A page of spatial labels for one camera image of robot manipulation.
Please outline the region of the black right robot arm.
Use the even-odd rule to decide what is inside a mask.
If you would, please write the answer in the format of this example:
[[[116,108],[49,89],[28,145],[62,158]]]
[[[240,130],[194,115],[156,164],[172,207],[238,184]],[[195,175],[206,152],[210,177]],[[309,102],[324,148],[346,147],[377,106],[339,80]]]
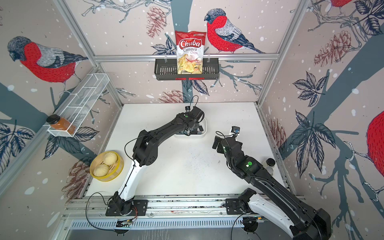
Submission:
[[[294,240],[328,240],[332,235],[331,217],[323,209],[314,209],[277,182],[256,159],[245,155],[237,134],[216,132],[213,144],[226,157],[229,169],[240,179],[262,191],[264,200],[248,188],[238,197],[236,210],[260,214],[285,231]]]

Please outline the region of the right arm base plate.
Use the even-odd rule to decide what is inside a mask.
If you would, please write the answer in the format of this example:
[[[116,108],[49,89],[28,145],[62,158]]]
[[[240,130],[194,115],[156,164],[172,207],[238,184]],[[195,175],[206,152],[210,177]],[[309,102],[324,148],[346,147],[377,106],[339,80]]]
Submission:
[[[250,213],[247,203],[241,199],[226,199],[224,203],[227,215],[241,215]]]

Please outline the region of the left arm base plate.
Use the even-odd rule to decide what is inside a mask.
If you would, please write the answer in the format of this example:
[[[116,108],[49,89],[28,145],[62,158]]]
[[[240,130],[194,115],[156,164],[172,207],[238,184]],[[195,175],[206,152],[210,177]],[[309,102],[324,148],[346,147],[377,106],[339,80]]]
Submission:
[[[145,216],[148,200],[110,200],[106,210],[107,217]]]

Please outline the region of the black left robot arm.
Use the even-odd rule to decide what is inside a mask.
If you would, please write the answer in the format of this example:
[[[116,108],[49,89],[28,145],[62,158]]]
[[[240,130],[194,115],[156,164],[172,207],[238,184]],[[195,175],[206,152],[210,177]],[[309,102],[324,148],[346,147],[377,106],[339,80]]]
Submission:
[[[205,113],[198,107],[192,109],[186,107],[186,112],[179,113],[167,124],[151,131],[142,130],[135,139],[133,155],[129,157],[133,161],[129,174],[107,203],[107,217],[129,216],[136,214],[134,197],[136,189],[146,167],[150,166],[158,158],[158,148],[173,135],[182,132],[186,136],[200,128],[200,122],[205,118]]]

